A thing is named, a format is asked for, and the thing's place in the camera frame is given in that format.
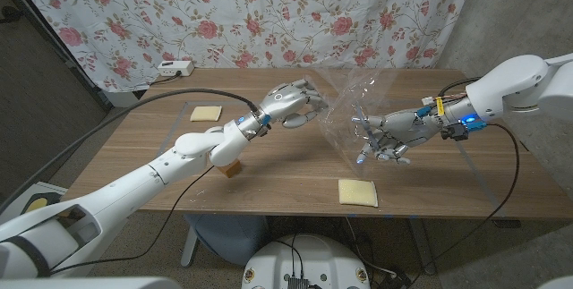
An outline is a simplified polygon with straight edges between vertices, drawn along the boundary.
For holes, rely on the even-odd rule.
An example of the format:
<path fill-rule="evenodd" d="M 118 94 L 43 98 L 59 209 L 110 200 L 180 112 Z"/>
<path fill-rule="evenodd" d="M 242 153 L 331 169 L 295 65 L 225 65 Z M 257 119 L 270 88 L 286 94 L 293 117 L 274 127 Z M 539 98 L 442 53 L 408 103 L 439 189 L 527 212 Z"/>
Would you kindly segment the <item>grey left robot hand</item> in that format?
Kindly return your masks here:
<path fill-rule="evenodd" d="M 294 129 L 309 123 L 328 103 L 307 79 L 281 83 L 273 88 L 255 111 L 236 121 L 239 131 L 247 140 L 263 136 L 273 123 Z"/>

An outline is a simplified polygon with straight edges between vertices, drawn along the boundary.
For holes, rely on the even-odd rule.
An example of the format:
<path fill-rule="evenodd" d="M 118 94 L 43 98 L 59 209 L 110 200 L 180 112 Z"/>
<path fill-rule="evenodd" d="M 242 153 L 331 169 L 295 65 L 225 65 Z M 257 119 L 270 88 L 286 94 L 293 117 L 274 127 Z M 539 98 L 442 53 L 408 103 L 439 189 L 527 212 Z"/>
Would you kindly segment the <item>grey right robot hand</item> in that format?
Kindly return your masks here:
<path fill-rule="evenodd" d="M 444 139 L 464 140 L 469 133 L 467 126 L 477 119 L 467 98 L 386 115 L 367 115 L 358 106 L 352 122 L 364 129 L 366 137 L 355 162 L 362 164 L 368 157 L 374 157 L 408 165 L 410 160 L 405 153 L 409 149 L 424 144 L 437 134 Z"/>

